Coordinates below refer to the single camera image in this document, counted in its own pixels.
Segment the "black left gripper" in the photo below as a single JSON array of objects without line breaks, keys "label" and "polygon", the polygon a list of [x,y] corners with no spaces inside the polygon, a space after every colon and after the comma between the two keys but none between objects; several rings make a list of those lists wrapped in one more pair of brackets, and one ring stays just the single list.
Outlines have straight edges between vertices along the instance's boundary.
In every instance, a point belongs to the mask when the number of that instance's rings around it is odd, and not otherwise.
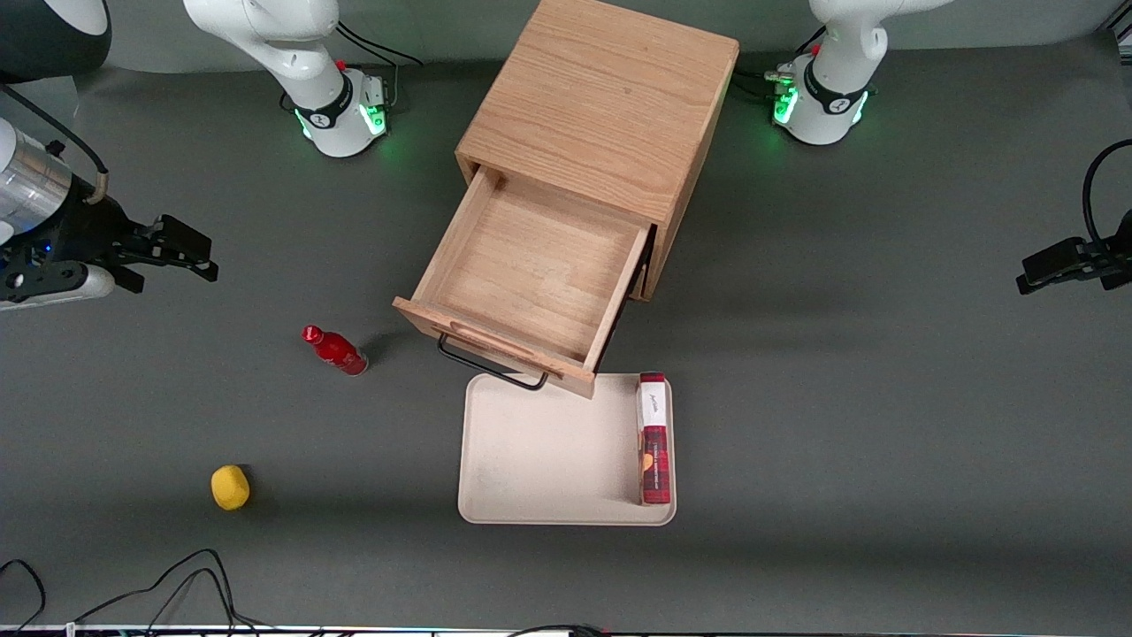
[{"label": "black left gripper", "polygon": [[[1022,295],[1072,281],[1100,279],[1106,291],[1123,287],[1131,282],[1131,218],[1125,212],[1116,233],[1096,242],[1081,236],[1070,236],[1023,258],[1023,274],[1017,278]],[[1106,273],[1106,259],[1109,261]]]}]

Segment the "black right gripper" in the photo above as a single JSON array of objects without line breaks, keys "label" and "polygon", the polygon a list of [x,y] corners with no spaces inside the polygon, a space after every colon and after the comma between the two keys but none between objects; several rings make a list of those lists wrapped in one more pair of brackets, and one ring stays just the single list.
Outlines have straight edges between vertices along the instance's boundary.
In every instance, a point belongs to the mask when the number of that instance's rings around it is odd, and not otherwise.
[{"label": "black right gripper", "polygon": [[[175,255],[153,253],[154,242]],[[45,274],[41,275],[49,293],[72,293],[97,267],[108,272],[114,286],[134,294],[142,293],[145,278],[129,265],[174,267],[207,282],[218,281],[218,265],[211,262],[209,236],[173,215],[158,215],[155,222],[143,225],[127,217],[110,198],[96,204],[80,199],[65,203],[62,210],[40,224],[38,243],[51,247],[44,251]]]}]

